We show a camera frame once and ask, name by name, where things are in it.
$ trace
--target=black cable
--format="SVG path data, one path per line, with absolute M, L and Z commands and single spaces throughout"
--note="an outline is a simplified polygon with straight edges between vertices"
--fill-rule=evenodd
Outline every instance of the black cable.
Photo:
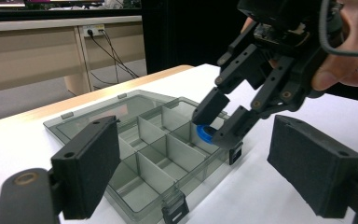
M 106 82 L 106 81 L 102 81 L 99 78 L 97 78 L 98 81 L 104 83 L 104 84 L 108 84 L 108 85 L 116 85 L 117 83 L 112 83 L 112 82 Z
M 336 54 L 340 56 L 358 57 L 358 51 L 355 50 L 344 50 L 334 49 L 330 46 L 327 37 L 327 22 L 326 18 L 328 15 L 330 0 L 323 0 L 321 5 L 321 14 L 319 17 L 319 40 L 322 48 L 329 54 Z
M 118 72 L 117 72 L 117 59 L 116 59 L 116 57 L 115 57 L 115 54 L 113 53 L 114 50 L 113 50 L 112 44 L 110 43 L 110 39 L 107 39 L 107 42 L 108 42 L 109 45 L 110 45 L 110 49 L 112 50 L 112 55 L 113 55 L 113 57 L 114 57 L 115 70 L 116 70 L 116 80 L 117 80 L 117 83 L 118 83 L 119 81 L 118 81 Z
M 103 51 L 105 51 L 105 53 L 107 53 L 113 60 L 116 60 L 115 57 L 113 57 L 106 49 L 104 49 L 100 44 L 98 44 L 98 42 L 94 39 L 93 36 L 90 36 L 90 37 L 91 37 L 91 39 L 94 41 L 94 43 L 95 43 L 96 45 L 98 45 L 98 47 L 100 47 Z M 121 64 L 118 64 L 118 67 L 121 68 L 121 69 L 124 70 L 124 71 L 127 71 L 126 69 L 124 69 L 124 68 L 121 66 Z
M 112 46 L 112 42 L 110 41 L 110 37 L 109 37 L 109 35 L 107 34 L 107 32 L 106 32 L 105 30 L 102 30 L 102 32 L 103 32 L 103 35 L 104 35 L 106 41 L 107 41 L 108 44 L 110 45 L 110 48 L 111 48 L 111 50 L 112 50 L 112 53 L 113 53 L 114 55 L 116 55 L 117 60 L 126 68 L 126 71 L 127 71 L 128 73 L 130 73 L 130 75 L 131 75 L 133 78 L 139 77 L 138 75 L 136 75 L 132 70 L 130 70 L 129 67 L 127 67 L 127 66 L 121 61 L 120 57 L 118 56 L 117 52 L 115 51 L 115 49 L 114 49 L 113 46 Z

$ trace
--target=blue bottle cap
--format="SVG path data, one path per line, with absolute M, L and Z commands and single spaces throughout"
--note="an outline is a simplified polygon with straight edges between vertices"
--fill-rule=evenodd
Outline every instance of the blue bottle cap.
M 209 125 L 198 125 L 197 126 L 197 134 L 200 139 L 204 142 L 212 144 L 213 135 L 216 133 L 216 129 Z

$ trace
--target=white desk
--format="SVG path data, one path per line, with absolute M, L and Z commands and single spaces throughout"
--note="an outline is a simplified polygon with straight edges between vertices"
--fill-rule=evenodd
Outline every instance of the white desk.
M 213 80 L 218 72 L 217 67 L 202 65 L 138 87 L 118 91 L 115 95 L 140 89 L 174 97 L 184 96 L 200 102 L 213 87 Z M 229 95 L 231 103 L 225 110 L 231 114 L 238 105 L 249 108 L 254 95 L 255 91 L 247 83 L 242 83 Z M 85 105 L 92 105 L 104 99 L 106 97 Z M 64 111 L 40 119 L 27 120 L 23 124 L 9 122 L 7 126 L 0 126 L 0 186 L 5 179 L 21 170 L 51 167 L 49 159 L 61 145 L 45 130 L 42 123 L 63 113 Z M 316 100 L 307 100 L 296 113 L 281 114 L 302 119 L 358 151 L 357 101 L 325 95 Z M 261 120 L 245 136 L 244 149 L 251 151 L 231 167 L 232 171 L 228 176 L 190 211 L 183 222 L 351 223 L 351 210 L 343 220 L 316 217 L 294 188 L 267 163 L 272 124 L 273 116 Z M 103 198 L 91 219 L 68 223 L 124 221 Z

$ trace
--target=plastic organizer box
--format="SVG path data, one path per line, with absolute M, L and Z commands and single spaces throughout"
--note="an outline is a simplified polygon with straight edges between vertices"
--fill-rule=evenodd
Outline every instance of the plastic organizer box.
M 224 150 L 198 137 L 190 122 L 197 105 L 183 97 L 132 91 L 44 125 L 66 144 L 90 122 L 116 115 L 121 163 L 104 196 L 128 223 L 177 223 L 189 211 L 186 196 L 228 166 L 233 152 L 241 154 L 241 146 Z M 211 126 L 218 129 L 226 119 L 221 113 Z M 226 175 L 220 173 L 215 182 Z

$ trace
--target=wall socket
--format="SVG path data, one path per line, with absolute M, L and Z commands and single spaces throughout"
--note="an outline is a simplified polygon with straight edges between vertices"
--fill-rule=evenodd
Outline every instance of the wall socket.
M 103 35 L 103 32 L 101 32 L 101 30 L 104 30 L 104 25 L 103 24 L 96 24 L 96 25 L 83 26 L 83 34 L 84 34 L 85 37 L 90 36 L 87 33 L 88 30 L 91 30 L 92 33 L 94 34 L 94 36 Z

